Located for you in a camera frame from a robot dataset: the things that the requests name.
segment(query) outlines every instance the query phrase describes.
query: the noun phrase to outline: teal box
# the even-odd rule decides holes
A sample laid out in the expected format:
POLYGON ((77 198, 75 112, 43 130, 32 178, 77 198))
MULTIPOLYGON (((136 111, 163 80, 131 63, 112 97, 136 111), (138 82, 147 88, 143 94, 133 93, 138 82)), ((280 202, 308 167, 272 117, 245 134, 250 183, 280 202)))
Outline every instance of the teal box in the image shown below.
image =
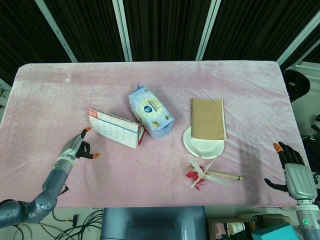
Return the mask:
POLYGON ((299 240, 294 228, 287 222, 261 228, 252 233, 254 240, 299 240))

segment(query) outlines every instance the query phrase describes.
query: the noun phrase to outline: blue and white package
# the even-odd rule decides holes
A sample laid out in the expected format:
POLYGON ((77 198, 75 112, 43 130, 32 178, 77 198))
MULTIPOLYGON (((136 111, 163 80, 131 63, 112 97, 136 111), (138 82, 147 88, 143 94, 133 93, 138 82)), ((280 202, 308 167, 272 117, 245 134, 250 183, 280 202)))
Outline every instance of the blue and white package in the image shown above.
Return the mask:
POLYGON ((138 85, 129 95, 129 103, 132 112, 151 137, 158 140, 171 132, 174 117, 147 85, 138 85))

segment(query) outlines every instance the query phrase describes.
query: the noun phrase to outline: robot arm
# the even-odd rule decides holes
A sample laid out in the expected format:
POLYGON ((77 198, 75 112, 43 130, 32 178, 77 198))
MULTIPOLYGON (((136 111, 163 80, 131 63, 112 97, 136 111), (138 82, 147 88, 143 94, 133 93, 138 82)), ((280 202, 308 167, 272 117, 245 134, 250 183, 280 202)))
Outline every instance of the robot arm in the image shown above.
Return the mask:
POLYGON ((61 192, 76 158, 95 159, 99 153, 90 154, 89 143, 83 141, 90 127, 68 141, 52 170, 42 185, 42 192, 31 202, 7 199, 0 202, 0 229, 19 223, 38 223, 57 205, 61 192))
POLYGON ((297 200, 295 208, 299 226, 304 240, 320 239, 320 211, 313 205, 312 199, 317 196, 317 188, 313 174, 301 155, 290 146, 279 142, 273 144, 279 154, 280 162, 284 171, 286 185, 274 184, 269 179, 264 181, 269 187, 288 192, 297 200))

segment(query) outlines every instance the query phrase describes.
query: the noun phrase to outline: white plate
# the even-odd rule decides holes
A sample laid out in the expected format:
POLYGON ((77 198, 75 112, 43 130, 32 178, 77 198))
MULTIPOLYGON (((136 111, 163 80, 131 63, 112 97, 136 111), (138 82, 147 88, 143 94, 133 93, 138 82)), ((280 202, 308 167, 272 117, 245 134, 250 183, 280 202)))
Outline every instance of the white plate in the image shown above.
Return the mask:
POLYGON ((191 126, 183 133, 183 143, 190 153, 203 159, 214 159, 218 157, 225 148, 225 141, 223 140, 202 140, 192 138, 191 126))

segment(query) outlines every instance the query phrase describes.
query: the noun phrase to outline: spiral binding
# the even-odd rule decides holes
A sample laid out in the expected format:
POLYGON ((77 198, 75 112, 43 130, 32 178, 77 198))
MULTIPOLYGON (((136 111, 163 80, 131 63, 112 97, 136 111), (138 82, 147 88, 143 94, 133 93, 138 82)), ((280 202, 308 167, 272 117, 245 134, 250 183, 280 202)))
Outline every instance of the spiral binding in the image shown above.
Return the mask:
POLYGON ((119 121, 122 121, 123 123, 128 123, 128 124, 132 124, 132 125, 136 125, 136 124, 137 124, 137 123, 134 122, 134 121, 130 121, 130 120, 128 120, 128 119, 125 119, 125 118, 122 118, 122 117, 113 115, 113 114, 108 113, 108 112, 105 112, 105 111, 98 110, 98 109, 93 108, 93 107, 90 107, 89 109, 92 110, 92 111, 95 111, 95 112, 97 112, 97 113, 99 113, 99 114, 103 114, 103 115, 106 115, 106 116, 111 117, 111 118, 113 118, 113 119, 117 119, 117 121, 118 121, 118 120, 119 120, 119 121))
POLYGON ((194 137, 194 99, 190 99, 190 123, 191 123, 191 137, 194 137))

